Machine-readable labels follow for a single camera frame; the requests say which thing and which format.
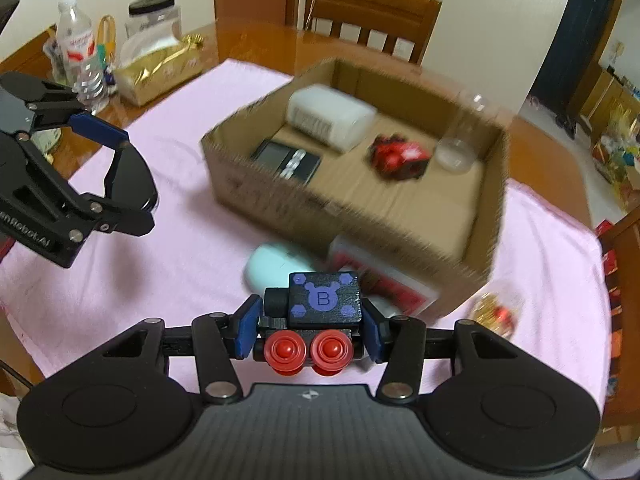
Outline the pink card box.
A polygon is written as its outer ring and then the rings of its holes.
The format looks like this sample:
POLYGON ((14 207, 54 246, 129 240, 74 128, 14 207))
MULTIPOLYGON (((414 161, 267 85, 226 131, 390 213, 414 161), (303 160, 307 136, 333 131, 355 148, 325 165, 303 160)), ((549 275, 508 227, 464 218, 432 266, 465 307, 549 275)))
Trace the pink card box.
POLYGON ((380 298, 388 312, 418 315, 440 296, 432 284, 412 278, 341 235, 331 243, 326 264, 335 272, 355 272, 363 295, 380 298))

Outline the black toy train red wheels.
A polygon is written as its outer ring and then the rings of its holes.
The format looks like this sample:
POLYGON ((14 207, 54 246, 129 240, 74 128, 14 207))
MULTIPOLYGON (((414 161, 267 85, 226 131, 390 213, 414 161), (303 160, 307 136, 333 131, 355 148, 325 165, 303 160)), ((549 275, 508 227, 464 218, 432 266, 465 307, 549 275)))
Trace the black toy train red wheels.
POLYGON ((363 310, 355 273, 295 272, 285 287, 265 289, 255 361, 283 376, 306 366, 333 376, 363 355, 363 310))

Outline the mint green case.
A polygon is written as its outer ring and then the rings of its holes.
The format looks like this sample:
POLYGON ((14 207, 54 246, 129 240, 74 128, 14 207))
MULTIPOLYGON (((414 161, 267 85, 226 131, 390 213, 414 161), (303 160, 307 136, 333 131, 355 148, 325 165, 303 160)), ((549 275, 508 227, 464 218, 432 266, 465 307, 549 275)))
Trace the mint green case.
POLYGON ((288 277, 296 272, 317 271, 319 263, 308 252, 284 243, 259 245, 244 266, 243 278, 247 289, 262 294, 268 287, 288 286, 288 277))

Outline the pill bottle silver cap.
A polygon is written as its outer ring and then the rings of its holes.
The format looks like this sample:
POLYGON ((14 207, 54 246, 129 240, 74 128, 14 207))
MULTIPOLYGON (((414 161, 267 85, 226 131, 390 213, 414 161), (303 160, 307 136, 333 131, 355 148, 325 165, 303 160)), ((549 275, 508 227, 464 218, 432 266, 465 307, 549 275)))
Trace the pill bottle silver cap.
POLYGON ((524 297, 514 283, 508 280, 491 281, 473 298, 470 319, 510 339, 518 326, 524 304, 524 297))

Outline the black digital timer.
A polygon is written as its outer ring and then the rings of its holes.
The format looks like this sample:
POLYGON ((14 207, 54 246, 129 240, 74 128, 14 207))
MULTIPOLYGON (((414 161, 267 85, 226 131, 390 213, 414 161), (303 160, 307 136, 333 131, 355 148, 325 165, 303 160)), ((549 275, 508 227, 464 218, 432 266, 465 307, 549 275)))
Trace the black digital timer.
POLYGON ((319 155, 273 140, 262 142, 250 158, 282 179, 303 184, 312 179, 321 164, 319 155))

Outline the clear glass cup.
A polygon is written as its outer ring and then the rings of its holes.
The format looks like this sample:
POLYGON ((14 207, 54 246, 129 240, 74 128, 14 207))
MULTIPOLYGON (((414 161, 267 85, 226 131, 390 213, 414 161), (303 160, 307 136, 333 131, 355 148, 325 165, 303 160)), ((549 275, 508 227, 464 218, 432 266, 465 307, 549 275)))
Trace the clear glass cup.
POLYGON ((480 154, 480 142, 495 119, 495 107, 484 94, 462 91, 457 113, 435 148, 435 160, 452 174, 465 174, 480 154))

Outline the clear water bottle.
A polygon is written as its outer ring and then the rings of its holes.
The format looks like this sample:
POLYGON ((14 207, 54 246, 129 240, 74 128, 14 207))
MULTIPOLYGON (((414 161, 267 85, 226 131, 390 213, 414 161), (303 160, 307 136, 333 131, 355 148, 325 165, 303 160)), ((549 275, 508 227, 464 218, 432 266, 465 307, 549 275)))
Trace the clear water bottle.
POLYGON ((56 43, 68 83, 75 87, 96 53, 96 40, 91 20, 79 9, 77 0, 58 3, 60 18, 56 28, 56 43))

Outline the cardboard box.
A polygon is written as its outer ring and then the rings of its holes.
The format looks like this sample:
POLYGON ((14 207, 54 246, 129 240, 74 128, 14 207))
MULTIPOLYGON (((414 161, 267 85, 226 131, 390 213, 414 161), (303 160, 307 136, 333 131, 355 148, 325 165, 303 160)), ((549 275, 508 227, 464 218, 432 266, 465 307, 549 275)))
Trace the cardboard box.
POLYGON ((422 178, 393 181, 369 162, 377 136, 398 133, 434 148, 457 113, 456 101, 424 84, 330 58, 241 108, 203 136, 217 200, 298 246, 326 255, 341 235, 424 283, 440 296, 424 310, 440 318, 484 286, 502 223, 509 137, 492 123, 465 174, 429 162, 422 178), (286 122, 292 94, 325 84, 374 106, 360 144, 337 153, 286 122), (250 158, 265 140, 321 157, 307 183, 285 180, 250 158))

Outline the black lid plastic jar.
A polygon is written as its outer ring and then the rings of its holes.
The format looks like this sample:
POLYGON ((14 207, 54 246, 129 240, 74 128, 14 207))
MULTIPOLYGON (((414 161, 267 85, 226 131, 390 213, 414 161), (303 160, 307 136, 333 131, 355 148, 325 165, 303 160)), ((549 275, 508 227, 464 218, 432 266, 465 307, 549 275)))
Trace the black lid plastic jar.
POLYGON ((177 38, 182 36, 181 11, 176 0, 134 0, 128 6, 127 38, 163 22, 171 24, 177 38))

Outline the pink tablecloth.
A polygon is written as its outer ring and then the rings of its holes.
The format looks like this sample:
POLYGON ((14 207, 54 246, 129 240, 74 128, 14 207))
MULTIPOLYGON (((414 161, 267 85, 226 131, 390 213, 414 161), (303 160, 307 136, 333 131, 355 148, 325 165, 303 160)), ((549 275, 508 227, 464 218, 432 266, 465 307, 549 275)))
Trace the pink tablecloth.
MULTIPOLYGON (((68 269, 22 245, 9 251, 1 265, 2 311, 43 374, 144 318, 181 326, 242 304, 243 268, 268 236, 216 202, 200 142, 287 82, 274 70, 227 61, 130 126, 160 194, 149 235, 93 234, 68 269)), ((603 402, 611 321, 593 232, 510 181, 491 279, 521 298, 514 344, 603 402)))

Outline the white plastic bottle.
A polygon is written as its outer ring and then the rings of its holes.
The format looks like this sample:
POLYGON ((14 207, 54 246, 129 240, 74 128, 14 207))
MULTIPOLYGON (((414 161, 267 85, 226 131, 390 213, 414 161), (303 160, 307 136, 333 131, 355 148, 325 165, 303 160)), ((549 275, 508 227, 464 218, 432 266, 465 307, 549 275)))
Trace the white plastic bottle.
POLYGON ((325 84, 312 84, 288 99, 286 122, 339 153, 362 142, 378 110, 325 84))

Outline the right wooden chair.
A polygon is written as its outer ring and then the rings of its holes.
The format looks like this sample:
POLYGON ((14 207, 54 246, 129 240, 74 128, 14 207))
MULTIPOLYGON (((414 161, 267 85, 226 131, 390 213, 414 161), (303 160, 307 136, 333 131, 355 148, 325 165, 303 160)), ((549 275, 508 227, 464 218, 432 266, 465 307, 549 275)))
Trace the right wooden chair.
POLYGON ((611 305, 611 365, 603 425, 639 422, 639 211, 599 229, 611 305))

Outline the wooden chair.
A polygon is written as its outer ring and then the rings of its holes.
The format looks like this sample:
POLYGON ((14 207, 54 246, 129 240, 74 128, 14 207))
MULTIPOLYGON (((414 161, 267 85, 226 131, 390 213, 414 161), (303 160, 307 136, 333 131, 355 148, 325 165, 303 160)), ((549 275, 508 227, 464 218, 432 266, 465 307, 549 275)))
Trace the wooden chair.
POLYGON ((599 229, 611 305, 611 365, 603 425, 639 422, 639 211, 599 229))
POLYGON ((305 0, 304 29, 315 21, 331 23, 330 36, 341 36, 345 25, 357 26, 357 44, 365 47, 372 32, 386 36, 382 51, 394 53, 400 40, 413 44, 409 62, 422 63, 439 16, 440 0, 305 0))

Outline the wooden cabinet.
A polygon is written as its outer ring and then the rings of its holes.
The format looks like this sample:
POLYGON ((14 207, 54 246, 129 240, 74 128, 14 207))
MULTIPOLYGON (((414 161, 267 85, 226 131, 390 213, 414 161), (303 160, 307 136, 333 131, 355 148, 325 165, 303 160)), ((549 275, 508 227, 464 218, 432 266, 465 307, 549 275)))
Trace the wooden cabinet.
POLYGON ((639 100, 626 87, 600 65, 594 73, 597 78, 578 113, 582 128, 592 142, 605 132, 611 113, 617 107, 621 106, 624 112, 630 110, 630 120, 639 115, 639 100))

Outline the left wooden chair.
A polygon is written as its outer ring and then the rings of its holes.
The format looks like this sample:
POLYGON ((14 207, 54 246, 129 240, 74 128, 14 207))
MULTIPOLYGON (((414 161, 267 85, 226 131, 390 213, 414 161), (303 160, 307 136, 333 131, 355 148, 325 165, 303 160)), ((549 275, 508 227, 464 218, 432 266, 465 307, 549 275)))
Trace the left wooden chair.
POLYGON ((330 36, 341 36, 345 25, 357 26, 357 44, 365 47, 372 32, 386 36, 382 51, 394 53, 400 40, 413 44, 409 62, 422 63, 439 16, 440 0, 305 0, 304 29, 315 21, 331 23, 330 36))

